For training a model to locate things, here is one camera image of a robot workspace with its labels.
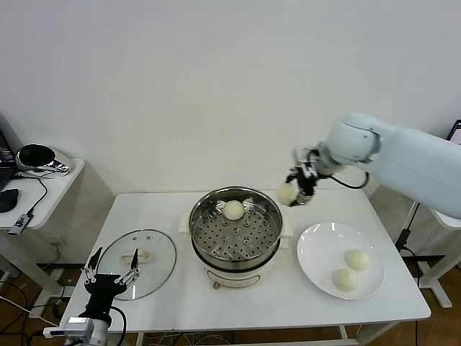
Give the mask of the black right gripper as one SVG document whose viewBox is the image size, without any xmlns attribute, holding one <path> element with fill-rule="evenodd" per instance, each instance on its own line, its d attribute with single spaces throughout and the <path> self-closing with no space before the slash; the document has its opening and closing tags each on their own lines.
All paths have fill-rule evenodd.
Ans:
<svg viewBox="0 0 461 346">
<path fill-rule="evenodd" d="M 291 167 L 285 182 L 297 182 L 298 193 L 291 198 L 289 207 L 307 205 L 315 195 L 317 181 L 319 180 L 318 173 L 312 164 L 298 164 Z"/>
</svg>

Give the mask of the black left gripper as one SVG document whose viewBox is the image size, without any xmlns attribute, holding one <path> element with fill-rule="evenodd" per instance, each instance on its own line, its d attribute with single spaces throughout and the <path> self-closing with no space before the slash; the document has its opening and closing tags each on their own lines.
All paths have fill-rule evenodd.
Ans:
<svg viewBox="0 0 461 346">
<path fill-rule="evenodd" d="M 89 258 L 82 267 L 85 275 L 84 287 L 90 295 L 84 310 L 86 318 L 108 318 L 115 296 L 121 294 L 121 286 L 130 287 L 139 277 L 138 248 L 135 249 L 130 263 L 130 269 L 124 275 L 97 274 L 97 265 L 102 253 L 102 247 Z"/>
</svg>

